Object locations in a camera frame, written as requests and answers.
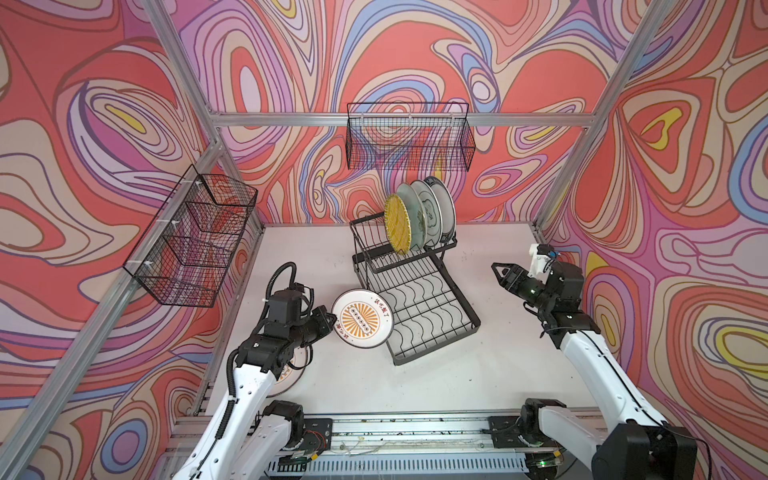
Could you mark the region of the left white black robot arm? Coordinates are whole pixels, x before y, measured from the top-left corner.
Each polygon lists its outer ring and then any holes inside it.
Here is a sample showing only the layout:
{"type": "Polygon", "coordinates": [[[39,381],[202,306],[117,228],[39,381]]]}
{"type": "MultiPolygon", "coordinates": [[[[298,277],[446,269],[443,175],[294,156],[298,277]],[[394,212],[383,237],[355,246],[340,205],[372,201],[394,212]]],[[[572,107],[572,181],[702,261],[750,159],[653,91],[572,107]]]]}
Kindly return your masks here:
{"type": "Polygon", "coordinates": [[[297,287],[273,293],[257,327],[227,359],[227,392],[175,479],[258,479],[301,442],[303,408],[265,401],[295,350],[332,333],[337,316],[297,287]]]}

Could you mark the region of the white plate with clover emblem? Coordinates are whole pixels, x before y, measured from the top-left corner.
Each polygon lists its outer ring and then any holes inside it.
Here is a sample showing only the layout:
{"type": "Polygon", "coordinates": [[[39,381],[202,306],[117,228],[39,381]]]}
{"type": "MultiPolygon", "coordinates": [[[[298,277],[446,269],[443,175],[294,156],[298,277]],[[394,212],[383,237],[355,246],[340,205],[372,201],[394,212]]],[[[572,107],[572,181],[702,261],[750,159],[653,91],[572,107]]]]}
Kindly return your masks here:
{"type": "Polygon", "coordinates": [[[425,245],[436,247],[442,238],[442,215],[431,187],[422,180],[414,180],[411,187],[416,192],[425,212],[425,245]]]}

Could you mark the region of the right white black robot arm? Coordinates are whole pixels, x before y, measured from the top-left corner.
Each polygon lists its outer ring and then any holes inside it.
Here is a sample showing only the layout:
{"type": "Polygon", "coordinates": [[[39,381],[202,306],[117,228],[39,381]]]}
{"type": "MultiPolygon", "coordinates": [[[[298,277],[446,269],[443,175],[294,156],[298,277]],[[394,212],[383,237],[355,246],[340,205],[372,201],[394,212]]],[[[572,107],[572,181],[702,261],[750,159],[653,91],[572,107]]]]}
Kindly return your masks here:
{"type": "Polygon", "coordinates": [[[581,309],[581,268],[555,261],[545,280],[518,264],[495,262],[491,268],[498,284],[522,299],[543,335],[576,369],[607,428],[588,426],[559,400],[529,398],[515,424],[519,440],[530,446],[558,443],[595,479],[693,478],[697,440],[672,426],[613,357],[600,328],[581,309]]]}

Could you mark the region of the green rimmed white plate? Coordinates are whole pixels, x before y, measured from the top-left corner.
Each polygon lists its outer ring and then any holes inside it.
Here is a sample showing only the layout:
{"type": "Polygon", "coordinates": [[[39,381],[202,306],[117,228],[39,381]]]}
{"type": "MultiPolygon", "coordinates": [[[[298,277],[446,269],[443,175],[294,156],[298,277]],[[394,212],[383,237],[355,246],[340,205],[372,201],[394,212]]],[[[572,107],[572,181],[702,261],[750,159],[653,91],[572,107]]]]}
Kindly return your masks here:
{"type": "Polygon", "coordinates": [[[437,199],[442,218],[442,242],[451,242],[455,237],[457,223],[454,200],[446,185],[437,177],[429,176],[425,183],[430,187],[437,199]]]}

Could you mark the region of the black metal dish rack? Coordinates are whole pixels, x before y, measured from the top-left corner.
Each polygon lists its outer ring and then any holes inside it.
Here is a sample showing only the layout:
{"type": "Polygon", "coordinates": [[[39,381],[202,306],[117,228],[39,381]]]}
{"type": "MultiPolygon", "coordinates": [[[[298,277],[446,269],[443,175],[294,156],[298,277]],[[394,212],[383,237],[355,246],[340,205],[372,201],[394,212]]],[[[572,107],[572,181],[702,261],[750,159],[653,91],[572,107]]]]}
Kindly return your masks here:
{"type": "Polygon", "coordinates": [[[383,213],[356,219],[350,229],[361,286],[393,309],[394,327],[386,346],[394,365],[476,333],[481,321],[444,262],[445,252],[457,246],[456,238],[400,255],[387,240],[383,213]]]}

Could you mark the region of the small orange sunburst plate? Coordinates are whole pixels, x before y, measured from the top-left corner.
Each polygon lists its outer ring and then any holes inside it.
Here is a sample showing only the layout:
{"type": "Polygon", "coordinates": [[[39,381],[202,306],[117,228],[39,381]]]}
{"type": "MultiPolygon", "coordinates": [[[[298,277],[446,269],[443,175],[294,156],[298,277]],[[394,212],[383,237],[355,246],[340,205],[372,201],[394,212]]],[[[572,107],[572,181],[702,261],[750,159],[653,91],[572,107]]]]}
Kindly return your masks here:
{"type": "Polygon", "coordinates": [[[334,302],[334,332],[346,344],[359,349],[383,345],[394,330],[390,304],[378,293],[352,289],[334,302]]]}

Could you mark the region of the large orange sunburst plate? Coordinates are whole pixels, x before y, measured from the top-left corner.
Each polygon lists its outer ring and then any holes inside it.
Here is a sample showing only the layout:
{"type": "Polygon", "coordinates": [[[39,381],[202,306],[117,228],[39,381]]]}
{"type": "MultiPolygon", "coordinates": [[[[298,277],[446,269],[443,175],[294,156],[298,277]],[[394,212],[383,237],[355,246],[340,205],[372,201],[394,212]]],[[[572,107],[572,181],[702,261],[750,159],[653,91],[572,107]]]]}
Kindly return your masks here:
{"type": "Polygon", "coordinates": [[[299,348],[291,361],[285,366],[280,377],[267,395],[268,398],[278,397],[290,390],[303,376],[306,365],[310,360],[309,348],[299,348]]]}

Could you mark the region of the yellow green woven bamboo tray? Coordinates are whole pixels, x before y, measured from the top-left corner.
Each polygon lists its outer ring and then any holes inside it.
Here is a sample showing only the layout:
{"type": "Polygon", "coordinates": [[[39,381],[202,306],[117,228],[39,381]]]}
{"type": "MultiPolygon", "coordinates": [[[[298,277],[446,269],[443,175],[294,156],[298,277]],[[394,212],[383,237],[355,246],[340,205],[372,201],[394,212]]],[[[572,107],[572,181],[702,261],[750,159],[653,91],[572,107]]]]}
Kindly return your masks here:
{"type": "Polygon", "coordinates": [[[392,194],[386,199],[384,224],[392,249],[400,255],[405,255],[411,249],[412,232],[407,207],[397,194],[392,194]]]}

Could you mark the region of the pale green flower plate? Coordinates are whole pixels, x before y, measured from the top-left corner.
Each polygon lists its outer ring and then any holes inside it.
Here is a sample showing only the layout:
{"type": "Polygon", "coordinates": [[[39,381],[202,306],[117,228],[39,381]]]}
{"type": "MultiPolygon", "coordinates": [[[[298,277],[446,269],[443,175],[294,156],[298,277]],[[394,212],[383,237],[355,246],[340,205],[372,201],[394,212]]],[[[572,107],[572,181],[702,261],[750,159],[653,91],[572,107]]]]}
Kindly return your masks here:
{"type": "Polygon", "coordinates": [[[411,228],[411,250],[424,247],[426,242],[426,217],[422,201],[413,187],[407,183],[398,186],[396,194],[403,201],[411,228]]]}

